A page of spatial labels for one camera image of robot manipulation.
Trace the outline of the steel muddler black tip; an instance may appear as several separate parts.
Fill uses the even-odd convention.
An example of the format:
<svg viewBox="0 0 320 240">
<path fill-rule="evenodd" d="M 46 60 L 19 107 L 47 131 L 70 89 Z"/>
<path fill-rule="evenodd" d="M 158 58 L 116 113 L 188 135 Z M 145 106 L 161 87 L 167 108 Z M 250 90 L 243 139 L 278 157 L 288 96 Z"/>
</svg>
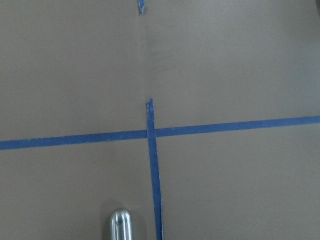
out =
<svg viewBox="0 0 320 240">
<path fill-rule="evenodd" d="M 127 209 L 116 209 L 111 214 L 110 237 L 112 240 L 134 239 L 132 215 Z"/>
</svg>

